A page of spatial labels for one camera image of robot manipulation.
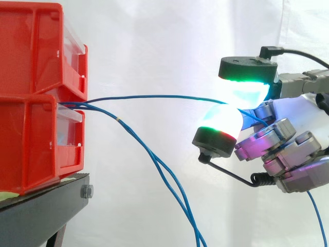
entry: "blue cable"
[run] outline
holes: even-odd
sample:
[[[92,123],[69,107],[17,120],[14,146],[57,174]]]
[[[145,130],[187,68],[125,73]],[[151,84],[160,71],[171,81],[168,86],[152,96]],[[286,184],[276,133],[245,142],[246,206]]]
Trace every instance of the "blue cable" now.
[[[314,206],[314,209],[315,209],[315,212],[317,213],[317,217],[318,217],[318,220],[319,220],[319,224],[320,224],[320,228],[321,228],[321,233],[322,233],[322,237],[323,237],[323,242],[324,242],[324,247],[327,247],[327,239],[325,237],[325,232],[324,232],[324,228],[323,228],[323,225],[322,225],[322,220],[321,220],[321,217],[320,217],[320,213],[318,211],[318,207],[317,207],[317,204],[315,203],[312,195],[310,194],[309,191],[307,191],[307,194],[308,196],[310,197],[312,203],[313,203],[313,206]]]
[[[83,105],[87,108],[82,108],[82,107],[70,107],[72,109],[79,109],[79,110],[94,110],[94,111],[99,111],[99,112],[102,112],[108,116],[110,116],[111,118],[113,119],[117,119],[117,117],[115,115],[113,115],[112,113],[110,112],[107,112],[101,108],[98,108],[98,107],[95,107],[93,105],[89,105],[87,103],[80,103],[80,102],[66,102],[65,104],[68,104],[68,105]],[[178,178],[175,176],[175,174],[173,173],[173,171],[159,158],[157,157],[147,146],[146,144],[138,137],[138,135],[128,126],[126,125],[121,119],[117,120],[128,132],[129,134],[134,137],[144,148],[145,150],[148,152],[149,156],[151,157],[152,161],[154,162],[158,172],[160,173],[160,176],[162,178],[162,180],[164,181],[164,183],[166,184],[167,188],[170,190],[170,192],[173,194],[173,196],[176,198],[176,200],[179,202],[180,206],[182,207],[184,213],[186,214],[187,218],[189,219],[190,223],[192,224],[193,226],[193,229],[194,229],[194,232],[195,232],[195,239],[196,239],[196,245],[197,247],[200,247],[200,242],[199,240],[201,239],[201,242],[203,244],[204,247],[207,247],[207,244],[204,240],[204,238],[202,237],[201,233],[199,232],[197,226],[196,226],[196,223],[195,223],[195,220],[194,220],[194,217],[193,217],[193,214],[192,214],[192,211],[191,211],[191,208],[190,208],[190,205],[189,205],[189,202],[188,202],[188,199],[187,199],[187,196],[184,192],[184,189],[182,188]],[[180,198],[178,197],[177,193],[174,191],[174,189],[170,186],[168,180],[166,179],[164,173],[162,172],[158,162],[169,172],[169,174],[173,177],[174,181],[176,182],[179,190],[181,191],[182,193],[182,197],[185,201],[185,204],[186,204],[186,208],[184,207],[182,201],[180,200]]]
[[[103,101],[103,100],[118,100],[118,99],[145,99],[145,98],[176,98],[176,99],[192,99],[192,100],[201,100],[201,101],[208,101],[213,102],[217,104],[226,104],[225,102],[222,102],[220,100],[216,99],[209,99],[209,98],[200,98],[200,97],[194,97],[194,96],[185,96],[185,95],[131,95],[131,96],[118,96],[118,97],[105,97],[105,98],[98,98],[98,99],[92,99],[88,100],[85,103],[92,103],[97,101]],[[243,111],[241,109],[238,109],[241,113],[247,115],[248,117],[253,118],[254,120],[262,123],[264,126],[268,126],[268,124],[265,121],[262,121],[261,119],[249,114],[246,111]]]
[[[103,112],[106,115],[110,116],[113,119],[117,119],[117,117],[113,114],[111,114],[110,112],[107,112],[101,108],[95,107],[93,105],[90,105],[88,103],[91,102],[97,102],[97,101],[102,101],[102,100],[117,100],[117,99],[136,99],[136,98],[182,98],[182,99],[192,99],[192,100],[202,100],[202,101],[209,101],[209,102],[214,102],[214,103],[219,103],[219,104],[225,104],[222,101],[219,100],[215,100],[215,99],[208,99],[208,98],[199,98],[199,97],[192,97],[192,96],[183,96],[183,95],[135,95],[135,96],[121,96],[121,97],[106,97],[106,98],[99,98],[99,99],[94,99],[94,100],[89,100],[86,101],[85,103],[80,103],[80,102],[64,102],[61,104],[68,104],[68,105],[83,105],[85,107],[70,107],[72,109],[77,109],[77,110],[93,110],[93,111],[99,111],[99,112]],[[238,109],[241,113],[255,119],[256,121],[262,123],[264,126],[268,126],[268,124],[264,121],[262,121],[261,119],[243,111]],[[199,247],[200,243],[199,243],[199,238],[201,239],[201,242],[203,244],[204,247],[207,246],[207,244],[205,243],[204,238],[202,237],[201,233],[199,232],[199,230],[197,229],[195,220],[193,218],[193,214],[187,199],[187,196],[184,192],[184,189],[182,188],[178,178],[176,177],[176,175],[173,173],[173,171],[158,157],[156,156],[147,146],[146,144],[138,137],[138,135],[128,126],[126,125],[121,119],[118,120],[118,122],[129,132],[129,134],[134,137],[148,152],[149,156],[151,157],[152,161],[154,162],[157,170],[160,173],[161,178],[163,179],[164,183],[166,184],[167,188],[170,190],[170,192],[173,194],[173,196],[175,197],[175,199],[177,200],[177,202],[180,204],[181,208],[183,209],[185,215],[187,216],[188,220],[190,221],[191,225],[193,226],[194,232],[195,232],[195,238],[196,238],[196,245],[197,247]],[[184,199],[184,202],[186,204],[186,207],[184,206],[183,202],[181,201],[181,199],[179,198],[179,196],[177,195],[177,193],[174,191],[174,189],[170,186],[168,180],[166,179],[164,173],[162,172],[161,168],[159,167],[158,162],[161,164],[161,166],[172,176],[172,178],[174,179],[174,181],[176,182],[182,196]],[[316,206],[316,203],[311,195],[311,193],[309,191],[307,191],[307,194],[309,195],[315,212],[317,214],[318,220],[319,220],[319,224],[320,224],[320,228],[321,228],[321,233],[322,233],[322,237],[323,237],[323,242],[324,242],[324,247],[327,247],[327,240],[326,240],[326,236],[325,236],[325,232],[324,232],[324,228],[323,228],[323,224],[322,224],[322,220],[318,211],[318,208]]]

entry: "stacked red bins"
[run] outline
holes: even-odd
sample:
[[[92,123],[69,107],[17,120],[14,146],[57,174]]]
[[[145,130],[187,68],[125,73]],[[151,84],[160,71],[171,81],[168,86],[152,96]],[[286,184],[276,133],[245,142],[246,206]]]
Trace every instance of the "stacked red bins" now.
[[[83,169],[87,47],[53,3],[0,2],[0,191],[21,195]]]

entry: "screw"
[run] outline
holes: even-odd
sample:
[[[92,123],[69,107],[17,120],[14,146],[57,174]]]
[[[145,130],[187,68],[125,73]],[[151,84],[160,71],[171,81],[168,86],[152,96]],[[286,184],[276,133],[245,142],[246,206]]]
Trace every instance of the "screw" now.
[[[94,195],[93,185],[83,185],[81,188],[81,197],[85,199],[92,198]]]

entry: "black cable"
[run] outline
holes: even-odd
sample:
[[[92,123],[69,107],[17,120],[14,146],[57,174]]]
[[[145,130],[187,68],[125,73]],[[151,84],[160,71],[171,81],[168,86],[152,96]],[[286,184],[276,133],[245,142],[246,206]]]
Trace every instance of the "black cable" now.
[[[264,185],[274,185],[275,182],[273,180],[273,177],[271,177],[270,175],[268,175],[266,172],[260,172],[260,173],[253,173],[251,176],[250,176],[250,179],[252,181],[249,182],[241,177],[239,177],[238,175],[235,175],[234,173],[212,163],[212,162],[209,162],[208,163],[209,166],[217,169],[218,171],[221,171],[229,176],[231,176],[232,178],[235,178],[236,180],[239,180],[240,182],[250,186],[250,187],[253,187],[253,188],[256,188],[256,187],[259,187],[259,186],[264,186]]]
[[[327,69],[329,69],[329,64],[327,64],[326,62],[324,62],[323,60],[311,55],[311,54],[308,54],[308,53],[305,53],[303,51],[300,51],[300,50],[293,50],[293,49],[283,49],[283,53],[290,53],[290,54],[296,54],[296,55],[300,55],[300,56],[303,56],[303,57],[306,57],[306,58],[309,58],[319,64],[321,64],[323,67],[326,67]]]
[[[327,64],[326,62],[324,62],[323,60],[308,54],[306,52],[300,51],[300,50],[293,50],[293,49],[285,49],[283,47],[277,47],[277,46],[262,46],[261,51],[259,53],[259,57],[260,58],[265,58],[265,59],[271,59],[274,56],[279,56],[282,55],[284,53],[288,53],[288,54],[295,54],[295,55],[300,55],[306,58],[309,58],[319,64],[321,64],[322,66],[326,67],[327,69],[329,69],[329,64]]]

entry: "white backdrop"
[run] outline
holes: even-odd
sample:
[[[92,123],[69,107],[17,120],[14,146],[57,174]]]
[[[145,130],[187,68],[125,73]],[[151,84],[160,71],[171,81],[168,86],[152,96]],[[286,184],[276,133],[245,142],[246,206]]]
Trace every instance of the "white backdrop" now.
[[[221,57],[256,56],[263,45],[300,48],[329,59],[329,5],[298,0],[59,1],[89,48],[89,99],[137,94],[216,98]],[[279,72],[319,68],[284,55]],[[323,246],[305,193],[249,188],[197,161],[191,144],[211,106],[179,99],[100,102],[120,116],[180,179],[212,246]],[[84,172],[94,197],[67,225],[63,247],[195,246],[191,225],[142,147],[115,121],[86,113]],[[248,178],[259,160],[214,160]],[[329,186],[312,191],[329,227]]]

